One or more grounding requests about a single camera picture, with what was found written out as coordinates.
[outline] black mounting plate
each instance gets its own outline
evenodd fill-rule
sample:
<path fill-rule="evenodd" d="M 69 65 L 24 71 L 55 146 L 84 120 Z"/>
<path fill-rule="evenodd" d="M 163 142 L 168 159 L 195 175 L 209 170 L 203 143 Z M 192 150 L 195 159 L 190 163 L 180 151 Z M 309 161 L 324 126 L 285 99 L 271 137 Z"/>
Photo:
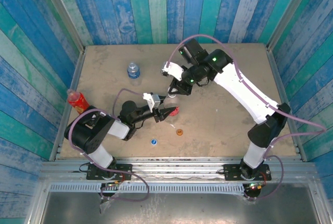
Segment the black mounting plate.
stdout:
<path fill-rule="evenodd" d="M 132 164 L 118 164 L 116 165 L 115 169 L 116 170 L 121 170 L 121 171 L 130 171 L 132 172 Z M 106 174 L 108 173 L 107 171 L 101 170 L 99 168 L 97 168 L 95 165 L 93 164 L 89 164 L 88 166 L 88 170 L 87 170 L 87 180 L 108 180 L 108 178 L 106 178 Z M 127 174 L 123 174 L 125 176 L 125 180 L 130 180 L 131 179 L 131 175 L 127 175 Z M 110 179 L 112 181 L 121 181 L 122 177 L 120 173 L 115 173 L 115 176 L 112 176 L 112 179 Z"/>
<path fill-rule="evenodd" d="M 262 164 L 258 168 L 257 175 L 253 179 L 250 179 L 250 180 L 245 179 L 241 175 L 240 164 L 223 165 L 223 174 L 224 174 L 224 178 L 226 181 L 263 181 L 264 178 L 260 172 L 265 174 L 266 181 L 272 180 L 271 171 L 270 171 L 270 167 L 268 166 L 268 164 Z"/>

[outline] red bottle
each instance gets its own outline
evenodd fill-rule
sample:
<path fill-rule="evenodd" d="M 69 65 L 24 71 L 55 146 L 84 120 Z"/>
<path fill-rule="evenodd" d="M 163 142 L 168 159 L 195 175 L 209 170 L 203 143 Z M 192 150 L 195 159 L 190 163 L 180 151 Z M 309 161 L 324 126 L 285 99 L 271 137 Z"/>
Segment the red bottle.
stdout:
<path fill-rule="evenodd" d="M 79 114 L 82 114 L 90 105 L 81 92 L 67 90 L 67 101 L 72 105 Z"/>

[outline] blue wooden wall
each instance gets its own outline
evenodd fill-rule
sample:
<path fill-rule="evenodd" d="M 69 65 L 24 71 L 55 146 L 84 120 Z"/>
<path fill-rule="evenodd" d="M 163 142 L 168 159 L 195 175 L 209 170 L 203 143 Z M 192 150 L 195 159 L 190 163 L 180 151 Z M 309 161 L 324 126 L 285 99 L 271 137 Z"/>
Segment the blue wooden wall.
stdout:
<path fill-rule="evenodd" d="M 328 129 L 301 141 L 333 202 L 333 0 L 302 0 L 273 53 L 293 113 Z"/>
<path fill-rule="evenodd" d="M 179 43 L 198 33 L 267 43 L 290 1 L 62 0 L 85 46 Z"/>
<path fill-rule="evenodd" d="M 23 223 L 79 51 L 51 0 L 0 0 L 0 223 Z"/>

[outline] beige table surface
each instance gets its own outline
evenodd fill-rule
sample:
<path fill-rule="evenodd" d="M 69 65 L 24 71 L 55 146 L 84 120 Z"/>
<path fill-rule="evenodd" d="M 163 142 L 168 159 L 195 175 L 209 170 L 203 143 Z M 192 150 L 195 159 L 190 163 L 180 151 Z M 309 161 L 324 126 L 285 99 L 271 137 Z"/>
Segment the beige table surface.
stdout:
<path fill-rule="evenodd" d="M 115 45 L 89 46 L 81 72 L 78 91 L 97 108 L 111 113 L 116 94 L 121 88 L 136 92 L 154 92 L 166 95 L 171 77 L 164 77 L 160 69 L 176 45 Z M 215 44 L 202 45 L 208 52 L 218 48 Z M 267 96 L 278 101 L 279 95 L 263 44 L 229 44 L 247 76 Z M 131 61 L 139 64 L 142 84 L 131 86 L 126 68 Z M 186 65 L 179 53 L 173 62 Z M 155 123 L 146 120 L 129 141 L 107 135 L 103 146 L 115 157 L 170 157 L 170 156 L 244 156 L 249 145 L 247 132 L 254 126 L 250 114 L 226 90 L 214 82 L 199 88 L 194 86 L 190 96 L 180 97 L 180 113 Z M 138 106 L 145 101 L 139 96 L 123 92 L 116 105 L 119 113 L 122 103 L 133 100 Z M 71 122 L 78 114 L 73 109 Z M 176 129 L 183 129 L 178 136 Z M 281 134 L 289 133 L 286 126 Z M 157 139 L 158 144 L 150 144 Z M 282 140 L 272 153 L 295 155 L 292 139 Z M 80 157 L 64 139 L 61 158 Z"/>

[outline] red object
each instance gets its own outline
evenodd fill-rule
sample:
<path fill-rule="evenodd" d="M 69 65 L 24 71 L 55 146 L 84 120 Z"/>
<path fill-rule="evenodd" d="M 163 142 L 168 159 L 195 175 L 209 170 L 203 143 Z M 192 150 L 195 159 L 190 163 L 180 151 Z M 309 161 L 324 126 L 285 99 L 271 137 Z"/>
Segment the red object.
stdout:
<path fill-rule="evenodd" d="M 176 109 L 174 111 L 172 111 L 169 116 L 175 116 L 179 113 L 179 107 L 176 107 Z"/>
<path fill-rule="evenodd" d="M 82 114 L 90 105 L 81 92 L 67 90 L 67 101 L 79 114 Z"/>

